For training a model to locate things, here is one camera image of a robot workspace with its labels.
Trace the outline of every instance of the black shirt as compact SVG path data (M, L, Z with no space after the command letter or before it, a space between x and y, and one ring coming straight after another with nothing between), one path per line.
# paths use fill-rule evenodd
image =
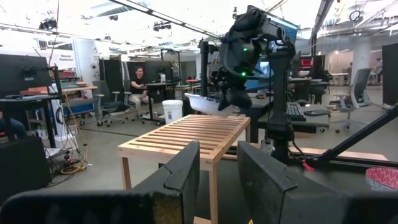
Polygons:
M142 77L142 78L135 78L135 79L132 80L132 82L137 83L137 85L145 84L145 83L144 83L144 77ZM135 87L133 87L133 86L130 84L130 92L131 92L132 94L142 94L143 91L144 91L143 89L135 88Z

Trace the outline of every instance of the white bucket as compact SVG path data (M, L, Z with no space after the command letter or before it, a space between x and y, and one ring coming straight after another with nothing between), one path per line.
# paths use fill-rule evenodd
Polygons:
M166 124L182 118L182 100L165 100L162 104Z

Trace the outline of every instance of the white bowl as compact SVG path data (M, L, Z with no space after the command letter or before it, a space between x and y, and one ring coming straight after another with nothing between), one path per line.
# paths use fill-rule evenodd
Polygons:
M239 109L237 106L229 105L222 111L218 111L219 101L216 99L190 93L186 93L185 96L189 98L192 109L206 114L226 118Z

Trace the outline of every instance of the cable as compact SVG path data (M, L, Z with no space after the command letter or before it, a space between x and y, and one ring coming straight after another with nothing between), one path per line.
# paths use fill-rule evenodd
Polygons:
M69 111L70 111L70 114L71 114L71 116L72 116L72 118L73 118L73 120L74 120L74 122L75 122L75 124L76 124L76 126L77 126L78 133L79 133L80 137L82 138L82 140L83 140L83 142L84 142L84 143L83 143L83 146L85 146L86 151L85 151L85 156L84 156L84 159L83 159L83 160L84 160L85 162L87 162L87 157L88 157L87 141L86 141L84 135L81 133L81 129L80 129L80 127L79 127L79 125L78 125L78 123L77 123L77 121L76 121L75 115L73 114L73 111L72 111L72 109L70 108L68 95L67 95L66 93L63 93L63 94L65 95L65 99L66 99L67 106L68 106L68 109L69 109Z
M51 54L50 54L50 59L49 59L49 66L51 66L51 59L52 59L52 54L54 53L54 48L55 48L55 43L57 42L57 37L58 37L58 24L59 24L59 14L60 14L60 0L58 0L58 6L57 6L57 26L55 28L55 30L57 31L57 34L55 34L55 39L54 39L54 43L52 45L52 49L51 49Z
M296 145L296 142L294 141L295 136L294 136L294 129L293 129L293 126L292 126L292 125L290 125L290 130L292 131L292 143L293 143L294 147L295 147L295 148L300 152L300 154L303 156L303 160L305 161L305 160L306 160L306 157L305 157L304 152Z
M271 86L272 86L272 82L271 82L271 65L268 65L268 70L269 70L269 95L268 95L268 102L271 104ZM268 127L269 127L269 117L270 117L270 111L268 112L268 119L267 119L267 128L266 128L266 138L265 138L265 142L268 143L269 140L269 136L268 136Z

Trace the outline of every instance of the ceiling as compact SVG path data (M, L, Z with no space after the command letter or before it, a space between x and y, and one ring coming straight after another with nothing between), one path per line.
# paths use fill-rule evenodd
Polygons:
M224 34L233 24L232 14L235 7L237 13L241 14L246 12L248 4L271 11L276 16L299 25L301 32L310 31L314 26L321 4L321 0L143 0L135 2L215 34ZM318 35L334 37L336 33L343 35L344 31L352 31L359 22L371 17L392 2L394 1L341 0L340 3L334 1ZM204 37L203 34L176 25L172 25L171 30L164 29L155 32L153 25L160 19L135 10L125 9L122 12L121 5L107 0L59 0L59 10L58 0L0 0L0 5L1 23L36 29L41 21L58 17L59 32L91 38L104 38L109 35L113 40L142 45L162 45L170 48L197 50L197 41ZM349 15L355 10L362 11L362 13L361 17L353 24ZM109 16L115 14L118 15L118 20L110 20ZM383 26L381 15L366 25L371 25L370 31L379 31L381 28L387 27L378 35L390 35L393 34L390 30L395 30L396 26L388 27L389 24L398 22L398 17L395 19L395 16L398 16L398 4L384 13L386 19ZM299 37L308 39L309 35L300 33ZM131 46L120 48L135 49Z

